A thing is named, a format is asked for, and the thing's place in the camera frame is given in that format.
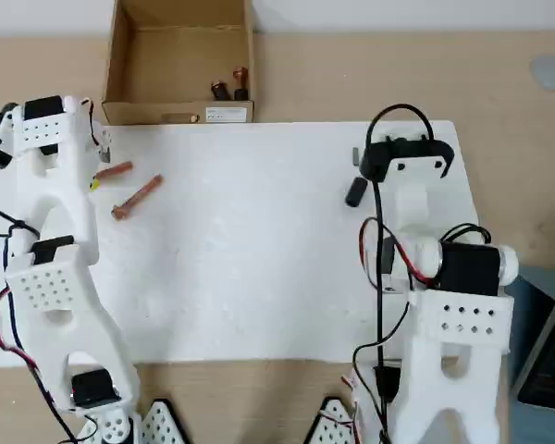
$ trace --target white foam board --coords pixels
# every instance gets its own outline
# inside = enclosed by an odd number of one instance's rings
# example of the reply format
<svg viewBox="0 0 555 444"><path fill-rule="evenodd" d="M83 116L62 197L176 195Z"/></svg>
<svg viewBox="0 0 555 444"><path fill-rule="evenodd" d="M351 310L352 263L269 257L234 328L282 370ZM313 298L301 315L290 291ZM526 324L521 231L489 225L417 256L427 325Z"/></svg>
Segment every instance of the white foam board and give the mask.
<svg viewBox="0 0 555 444"><path fill-rule="evenodd" d="M448 121L433 126L456 153L434 195L443 199L432 200L431 223L441 234L476 222L476 212L456 130ZM92 275L136 362L349 362L355 346L374 340L376 295L357 252L358 229L375 211L373 196L369 191L356 209L344 203L357 174L352 147L363 146L366 127L111 129L113 163L132 160L135 169L92 194L101 248ZM423 132L419 122L384 122L375 139ZM12 172L12 166L0 171L0 208L9 212L15 211ZM113 205L158 173L163 186L129 219L115 221ZM383 191L385 214L388 201ZM45 233L64 234L66 224L57 224L62 217L48 217ZM0 241L0 289L1 251ZM401 296L386 296L385 331L403 306ZM21 316L19 324L24 342ZM402 330L387 345L387 356L401 356L401 338ZM0 351L0 366L20 364Z"/></svg>

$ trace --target open cardboard box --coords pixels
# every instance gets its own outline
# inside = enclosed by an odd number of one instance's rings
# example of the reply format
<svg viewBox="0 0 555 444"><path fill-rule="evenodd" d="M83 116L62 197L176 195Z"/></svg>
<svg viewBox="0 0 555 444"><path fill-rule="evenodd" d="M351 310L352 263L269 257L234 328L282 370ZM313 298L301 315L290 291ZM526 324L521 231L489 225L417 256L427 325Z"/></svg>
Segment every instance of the open cardboard box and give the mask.
<svg viewBox="0 0 555 444"><path fill-rule="evenodd" d="M231 95L249 69L249 101ZM111 125L251 122L254 99L250 0L117 0L103 109Z"/></svg>

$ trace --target red wire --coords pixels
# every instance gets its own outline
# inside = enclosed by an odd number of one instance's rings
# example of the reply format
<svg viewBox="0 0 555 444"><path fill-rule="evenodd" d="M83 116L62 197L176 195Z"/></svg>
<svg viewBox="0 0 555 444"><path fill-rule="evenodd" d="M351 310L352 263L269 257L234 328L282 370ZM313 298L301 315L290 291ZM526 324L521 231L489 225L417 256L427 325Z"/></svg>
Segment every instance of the red wire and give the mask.
<svg viewBox="0 0 555 444"><path fill-rule="evenodd" d="M350 384L350 382L347 380L347 378L346 378L344 375L341 375L341 382L342 382L343 384L345 384L346 386L348 386L348 388L349 388L350 390L353 390L352 385Z"/></svg>
<svg viewBox="0 0 555 444"><path fill-rule="evenodd" d="M0 302L8 294L9 291L10 289L8 287L5 287L2 291L0 291ZM15 353L18 357L23 359L28 366L37 370L37 363L35 363L35 361L33 361L33 359L25 351L21 350L19 347L6 345L6 343L4 342L4 339L2 338L1 332L0 332L0 349L2 349L4 352Z"/></svg>
<svg viewBox="0 0 555 444"><path fill-rule="evenodd" d="M365 229L368 226L368 224L373 220L377 222L377 219L375 217L368 217L363 222L362 226L360 227L360 235L359 235L359 240L358 241L359 241L359 248L360 248L360 262L362 263L362 267L364 269L365 269L365 264L364 264L364 232L365 232ZM417 280L419 280L423 283L428 283L430 281L430 278L425 277L417 268L415 268L413 266L413 264L409 260L409 257L407 256L407 253L405 252L405 250L403 249L401 244L396 239L393 238L393 240L395 241L395 246L397 247L397 250L399 250L399 254L401 255L401 259L403 260L403 262L409 268L410 273L412 275L414 275L417 278Z"/></svg>

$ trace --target table surface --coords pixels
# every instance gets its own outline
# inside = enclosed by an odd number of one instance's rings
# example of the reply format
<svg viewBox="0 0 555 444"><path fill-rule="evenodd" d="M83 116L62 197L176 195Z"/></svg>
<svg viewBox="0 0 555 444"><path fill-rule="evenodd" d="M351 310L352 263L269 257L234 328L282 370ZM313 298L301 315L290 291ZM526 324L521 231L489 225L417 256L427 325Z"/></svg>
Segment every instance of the table surface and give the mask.
<svg viewBox="0 0 555 444"><path fill-rule="evenodd" d="M0 106L99 97L106 47L104 38L0 39ZM257 121L367 120L398 102L452 120L482 223L524 263L555 267L555 92L529 70L533 57L555 54L555 31L259 35L255 53ZM345 393L348 371L293 361L141 365L142 407L171 398L194 443L299 443L323 397ZM61 438L25 371L0 370L0 443Z"/></svg>

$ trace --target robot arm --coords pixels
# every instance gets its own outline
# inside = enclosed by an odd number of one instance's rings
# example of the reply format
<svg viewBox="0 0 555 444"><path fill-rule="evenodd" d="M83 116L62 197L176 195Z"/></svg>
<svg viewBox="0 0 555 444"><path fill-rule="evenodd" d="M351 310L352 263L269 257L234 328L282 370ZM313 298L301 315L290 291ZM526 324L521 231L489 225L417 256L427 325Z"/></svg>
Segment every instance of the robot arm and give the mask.
<svg viewBox="0 0 555 444"><path fill-rule="evenodd" d="M41 234L36 239L17 230L6 270L18 313L30 320L26 348L59 410L120 421L120 434L103 436L113 444L128 438L129 419L138 439L141 421L135 413L138 374L89 271L99 249L88 193L110 143L108 131L93 121L88 99L46 97L8 104L0 115L0 168L16 164L18 219ZM46 238L43 224L57 207L69 225L60 229L63 235ZM99 368L72 375L73 352L92 356Z"/></svg>
<svg viewBox="0 0 555 444"><path fill-rule="evenodd" d="M372 142L372 128L378 119L397 108L414 111L424 121L429 137L415 141L387 137ZM367 181L373 183L375 196L382 192L383 201L387 199L383 206L389 212L372 218L376 225L387 224L389 234L382 240L382 256L372 258L373 264L380 261L373 268L381 274L381 291L405 293L410 309L400 321L406 315L401 380L388 407L389 432L386 410L379 410L376 397L368 396L370 392L376 395L376 387L385 384L379 380L375 385L372 377L373 387L368 387L354 366L354 380L362 382L353 390L363 438L366 442L418 444L438 413L454 410L471 444L498 444L496 397L513 308L513 298L504 287L518 275L516 254L510 247L492 245L489 233L475 223L462 224L442 236L450 224L441 227L440 218L432 217L432 203L445 208L435 201L440 196L434 197L432 191L442 186L454 152L435 139L421 111L410 105L387 108L373 121L366 139L362 176L354 181L346 202L357 206ZM411 279L417 281L414 287ZM384 342L378 338L372 345ZM450 369L442 365L448 346L459 350L458 361ZM364 378L368 370L365 365ZM386 373L376 374L383 377Z"/></svg>

